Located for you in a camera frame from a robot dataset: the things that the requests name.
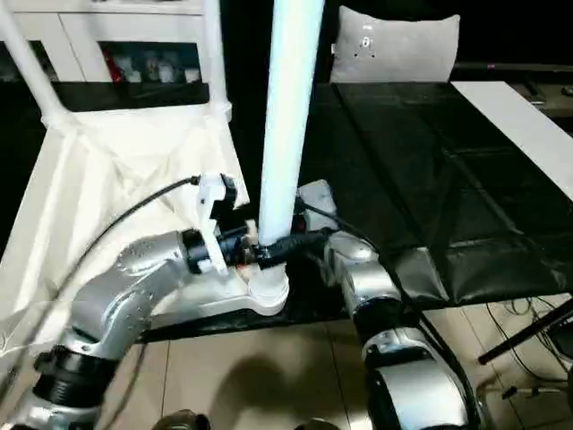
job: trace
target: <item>cable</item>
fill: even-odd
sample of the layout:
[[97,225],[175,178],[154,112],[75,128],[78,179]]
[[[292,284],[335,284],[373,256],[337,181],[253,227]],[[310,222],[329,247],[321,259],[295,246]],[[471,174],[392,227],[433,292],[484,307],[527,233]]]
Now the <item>cable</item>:
[[[488,314],[490,315],[490,317],[492,318],[493,323],[495,324],[496,328],[498,329],[498,331],[500,332],[500,334],[506,339],[509,339],[508,334],[503,330],[503,328],[501,327],[501,325],[498,323],[498,320],[495,318],[495,316],[493,315],[492,309],[490,308],[490,304],[486,303],[485,307],[487,309]],[[521,359],[521,357],[519,356],[519,354],[517,353],[517,351],[512,348],[511,349],[511,353],[515,359],[515,361],[521,366],[521,368],[526,371],[527,374],[529,374],[532,378],[534,378],[537,381],[540,381],[542,383],[566,383],[567,380],[563,380],[563,379],[553,379],[553,378],[545,378],[543,376],[540,376],[538,374],[536,374],[534,371],[532,371],[529,367],[527,367],[527,365],[524,363],[524,361]]]
[[360,228],[354,226],[353,224],[347,222],[344,219],[341,219],[338,215],[328,213],[319,208],[311,206],[310,204],[303,202],[302,199],[298,199],[297,204],[301,209],[312,211],[318,213],[319,215],[322,215],[323,217],[332,219],[333,221],[338,223],[339,226],[342,226],[347,233],[351,233],[352,235],[361,238],[364,242],[366,242],[369,246],[371,246],[372,249],[378,254],[379,259],[381,260],[381,264],[384,266],[384,269],[388,273],[390,279],[392,280],[396,288],[400,291],[400,295],[402,296],[402,299],[404,300],[405,304],[409,306],[410,309],[418,315],[423,325],[425,326],[425,328],[420,327],[420,329],[424,332],[424,334],[430,341],[432,340],[434,341],[434,343],[436,344],[435,348],[437,352],[441,355],[446,364],[452,369],[452,371],[456,374],[459,381],[461,382],[464,388],[464,392],[466,393],[465,402],[466,402],[466,411],[468,414],[468,421],[470,425],[473,426],[473,428],[478,428],[480,424],[480,413],[477,407],[477,400],[474,395],[474,389],[472,388],[472,384],[467,379],[467,374],[464,368],[459,363],[458,358],[451,350],[449,345],[441,337],[440,332],[434,327],[434,325],[432,324],[432,322],[430,322],[428,317],[422,312],[422,310],[414,303],[414,300],[408,295],[407,291],[404,289],[404,286],[402,285],[400,277],[398,276],[398,273],[396,272],[390,258],[385,253],[383,253],[382,249],[379,248],[376,244],[374,244],[373,241],[367,235],[365,235],[365,233]]
[[[126,219],[131,217],[135,212],[137,212],[138,210],[140,210],[144,206],[147,206],[151,202],[157,200],[159,197],[161,197],[167,193],[170,193],[171,191],[175,190],[176,188],[180,188],[184,185],[197,185],[199,183],[199,180],[200,180],[199,176],[192,176],[192,177],[188,177],[186,179],[182,179],[182,180],[177,181],[171,185],[168,185],[168,186],[165,186],[164,188],[161,188],[160,190],[156,191],[155,193],[146,197],[145,199],[141,200],[140,202],[135,203],[131,208],[129,208],[127,211],[123,212],[116,219],[114,219],[88,245],[86,250],[83,252],[83,254],[80,256],[80,258],[75,262],[74,266],[71,268],[71,270],[65,276],[61,287],[56,291],[56,293],[54,294],[54,297],[52,297],[52,301],[50,302],[50,304],[47,306],[47,308],[44,310],[44,312],[40,316],[38,323],[34,326],[33,330],[30,332],[30,335],[24,341],[24,347],[22,348],[20,354],[16,358],[15,364],[12,366],[12,368],[10,369],[10,371],[8,372],[8,374],[6,375],[4,380],[2,381],[2,385],[0,385],[0,404],[4,404],[4,400],[5,400],[6,395],[12,390],[13,384],[14,384],[16,378],[18,377],[18,374],[20,373],[20,369],[21,369],[21,367],[24,363],[24,360],[26,358],[30,344],[33,342],[33,340],[38,335],[39,330],[41,329],[41,327],[46,322],[47,317],[54,310],[54,307],[58,303],[59,299],[64,295],[64,292],[66,292],[67,289],[72,285],[73,278],[75,277],[75,275],[77,274],[78,270],[83,265],[83,263],[86,261],[88,256],[91,254],[91,252],[95,249],[95,247],[99,245],[99,243],[104,239],[105,236],[107,236],[107,234],[111,230],[113,230],[119,224],[121,224]],[[133,374],[133,379],[135,380],[135,378],[137,378],[136,373]]]
[[135,363],[135,367],[132,371],[132,378],[130,379],[127,388],[125,389],[124,395],[122,396],[121,400],[119,401],[119,405],[115,408],[115,411],[107,424],[102,426],[103,430],[110,430],[111,427],[115,424],[117,419],[122,415],[124,412],[125,407],[127,406],[127,402],[132,397],[133,388],[135,388],[135,383],[137,382],[137,378],[141,372],[141,367],[143,366],[143,360],[145,359],[145,352],[147,350],[147,343],[142,343],[140,348],[140,355],[137,357],[137,363]]
[[553,303],[548,302],[548,301],[545,300],[544,298],[535,297],[535,300],[539,300],[540,302],[545,303],[545,304],[548,305],[551,309],[555,309],[555,308],[556,308],[556,306],[555,306]]
[[503,303],[503,307],[505,307],[506,311],[508,311],[510,314],[515,315],[515,316],[524,316],[529,314],[529,312],[532,309],[533,306],[533,300],[531,298],[526,298],[526,302],[527,302],[527,309],[523,312],[519,312],[517,310],[516,307],[516,299],[511,300],[510,302],[504,302]]
[[[546,302],[543,299],[540,299],[540,301],[548,306],[551,306],[553,309],[555,308],[555,306],[551,305],[549,302]],[[532,308],[532,315],[533,315],[533,322],[539,320],[539,314],[537,313],[535,308]],[[553,358],[555,358],[555,361],[557,361],[557,363],[559,364],[561,369],[563,369],[565,374],[569,374],[568,368],[563,363],[563,360],[561,359],[559,352],[553,345],[553,342],[550,339],[549,335],[547,334],[547,331],[542,331],[541,333],[537,333],[535,337],[541,342],[541,344],[545,347],[545,349],[547,349],[547,351],[553,356]]]

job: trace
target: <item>silver robotic arm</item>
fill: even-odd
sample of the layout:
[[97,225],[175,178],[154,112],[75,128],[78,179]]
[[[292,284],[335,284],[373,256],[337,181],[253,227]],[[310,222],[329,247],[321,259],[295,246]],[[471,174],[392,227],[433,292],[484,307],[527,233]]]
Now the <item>silver robotic arm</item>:
[[236,192],[228,177],[203,179],[214,190],[200,192],[201,205],[207,205],[200,208],[204,228],[137,240],[83,286],[57,345],[36,360],[38,382],[3,428],[93,428],[115,370],[161,299],[208,271],[225,276],[227,266],[258,264],[265,269],[281,264],[291,254],[323,247],[331,234],[328,229],[294,234],[262,246],[251,241],[244,222],[232,227],[236,223],[228,222],[215,235],[219,227],[210,222],[211,216],[224,218]]
[[[232,187],[228,194],[233,194]],[[219,193],[218,200],[224,202],[225,196]],[[328,209],[333,211],[333,203]],[[253,244],[245,225],[224,230],[216,236],[217,258],[228,266],[257,263],[268,268],[292,254],[323,249],[318,259],[322,276],[327,285],[342,287],[363,342],[374,428],[465,428],[469,419],[464,390],[418,328],[416,315],[407,311],[376,251],[357,236],[335,232],[332,222],[309,219],[313,231],[270,246]],[[93,428],[117,366],[148,327],[155,306],[193,277],[216,268],[204,236],[187,230],[145,237],[88,282],[73,301],[57,346],[38,357],[38,382],[21,398],[5,427]]]
[[368,410],[376,430],[466,428],[457,377],[409,314],[379,256],[363,240],[335,233],[323,275],[342,287],[363,343]]

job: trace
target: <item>wooden floor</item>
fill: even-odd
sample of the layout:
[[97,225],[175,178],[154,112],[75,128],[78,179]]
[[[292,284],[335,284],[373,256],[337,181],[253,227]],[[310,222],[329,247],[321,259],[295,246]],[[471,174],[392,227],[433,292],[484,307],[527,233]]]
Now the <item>wooden floor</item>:
[[[559,304],[567,296],[546,298]],[[540,314],[549,309],[541,301],[534,306]],[[521,312],[526,303],[517,302],[516,308]],[[517,316],[504,304],[492,304],[491,310],[508,334],[532,321],[531,313]],[[485,305],[433,311],[429,316],[458,354],[474,387],[491,391],[486,399],[495,428],[573,428],[564,394],[502,400],[495,391],[535,382],[511,354],[490,365],[477,364],[480,354],[501,341]],[[517,352],[535,372],[565,377],[538,340],[529,340]],[[138,354],[139,347],[134,347],[122,363],[101,425],[121,399]],[[34,377],[31,371],[24,373],[4,413]],[[133,396],[114,428],[151,429],[161,416],[179,409],[208,415],[215,430],[292,430],[313,417],[342,430],[372,428],[365,413],[360,345],[349,321],[151,344]]]

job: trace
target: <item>white cloth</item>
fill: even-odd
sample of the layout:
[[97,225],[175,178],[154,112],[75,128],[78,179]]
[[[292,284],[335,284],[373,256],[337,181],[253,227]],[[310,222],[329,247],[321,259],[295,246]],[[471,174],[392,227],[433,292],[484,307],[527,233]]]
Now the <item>white cloth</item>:
[[340,6],[331,82],[446,82],[458,51],[459,15],[384,21]]

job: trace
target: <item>white cylinder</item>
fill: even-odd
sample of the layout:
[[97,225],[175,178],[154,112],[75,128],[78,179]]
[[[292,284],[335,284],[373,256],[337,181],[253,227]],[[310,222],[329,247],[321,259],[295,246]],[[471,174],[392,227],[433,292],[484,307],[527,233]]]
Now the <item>white cylinder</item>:
[[66,112],[64,106],[62,106],[52,84],[42,70],[30,44],[22,36],[18,24],[16,24],[4,0],[0,0],[0,32],[4,35],[10,56],[28,84],[42,111],[42,116],[50,122],[50,118],[64,115]]
[[290,233],[324,0],[275,0],[259,241]]
[[225,59],[223,57],[223,36],[221,33],[221,11],[219,0],[203,0],[203,34],[205,48],[209,55],[208,69],[210,103],[227,105],[227,86],[225,83]]

